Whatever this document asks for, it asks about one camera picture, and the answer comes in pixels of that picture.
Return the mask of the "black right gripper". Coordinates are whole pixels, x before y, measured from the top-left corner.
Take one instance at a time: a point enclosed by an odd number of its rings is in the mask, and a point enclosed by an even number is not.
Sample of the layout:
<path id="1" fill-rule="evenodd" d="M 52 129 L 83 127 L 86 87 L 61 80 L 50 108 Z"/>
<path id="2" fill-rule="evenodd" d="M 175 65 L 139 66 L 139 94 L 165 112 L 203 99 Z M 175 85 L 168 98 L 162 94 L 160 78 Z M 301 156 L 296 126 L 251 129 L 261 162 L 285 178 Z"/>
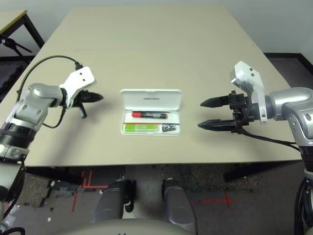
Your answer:
<path id="1" fill-rule="evenodd" d="M 229 96 L 209 98 L 200 104 L 201 107 L 208 108 L 217 108 L 224 105 L 229 105 L 230 110 L 233 111 L 233 120 L 212 119 L 199 123 L 198 127 L 216 132 L 231 131 L 231 133 L 242 134 L 244 126 L 248 126 L 256 118 L 251 93 L 245 96 L 244 94 L 237 94 L 236 91 L 231 91 Z"/>

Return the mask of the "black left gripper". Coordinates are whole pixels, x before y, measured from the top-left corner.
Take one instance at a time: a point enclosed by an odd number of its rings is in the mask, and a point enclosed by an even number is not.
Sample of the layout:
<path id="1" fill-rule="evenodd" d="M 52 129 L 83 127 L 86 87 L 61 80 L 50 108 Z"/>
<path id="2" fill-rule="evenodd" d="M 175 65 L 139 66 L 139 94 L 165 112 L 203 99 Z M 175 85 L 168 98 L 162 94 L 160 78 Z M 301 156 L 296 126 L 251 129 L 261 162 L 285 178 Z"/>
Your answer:
<path id="1" fill-rule="evenodd" d="M 98 93 L 80 91 L 73 101 L 73 108 L 78 108 L 81 113 L 81 118 L 86 118 L 87 113 L 83 103 L 95 103 L 101 101 L 103 96 Z"/>

